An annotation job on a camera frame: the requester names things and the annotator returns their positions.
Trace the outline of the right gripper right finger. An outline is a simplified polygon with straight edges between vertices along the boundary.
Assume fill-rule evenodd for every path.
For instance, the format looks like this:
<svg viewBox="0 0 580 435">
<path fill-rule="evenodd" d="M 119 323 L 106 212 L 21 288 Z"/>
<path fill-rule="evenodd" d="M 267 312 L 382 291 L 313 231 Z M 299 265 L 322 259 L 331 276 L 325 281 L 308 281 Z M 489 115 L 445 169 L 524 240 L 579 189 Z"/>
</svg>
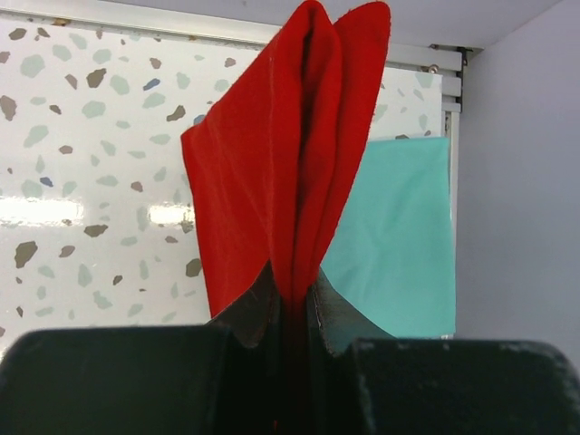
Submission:
<svg viewBox="0 0 580 435">
<path fill-rule="evenodd" d="M 319 275 L 306 298 L 319 434 L 576 434 L 579 378 L 547 343 L 399 339 Z"/>
</svg>

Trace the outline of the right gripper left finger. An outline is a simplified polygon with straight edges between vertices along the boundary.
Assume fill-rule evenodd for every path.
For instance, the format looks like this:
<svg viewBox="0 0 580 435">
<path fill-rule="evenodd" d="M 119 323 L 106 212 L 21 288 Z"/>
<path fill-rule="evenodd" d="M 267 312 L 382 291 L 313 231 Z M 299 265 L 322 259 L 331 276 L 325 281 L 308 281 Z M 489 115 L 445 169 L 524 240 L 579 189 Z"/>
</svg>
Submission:
<svg viewBox="0 0 580 435">
<path fill-rule="evenodd" d="M 265 266 L 206 324 L 27 333 L 1 362 L 1 431 L 281 434 L 281 314 Z"/>
</svg>

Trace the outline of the red t shirt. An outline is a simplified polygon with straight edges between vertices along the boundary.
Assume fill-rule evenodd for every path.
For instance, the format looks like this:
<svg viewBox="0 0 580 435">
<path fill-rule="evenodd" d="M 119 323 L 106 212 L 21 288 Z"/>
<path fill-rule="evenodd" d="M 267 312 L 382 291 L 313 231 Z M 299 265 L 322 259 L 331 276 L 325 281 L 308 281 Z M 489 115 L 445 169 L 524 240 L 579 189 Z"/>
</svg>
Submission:
<svg viewBox="0 0 580 435">
<path fill-rule="evenodd" d="M 381 1 L 332 21 L 299 5 L 269 44 L 183 133 L 210 312 L 272 267 L 289 344 L 368 140 L 391 34 Z"/>
</svg>

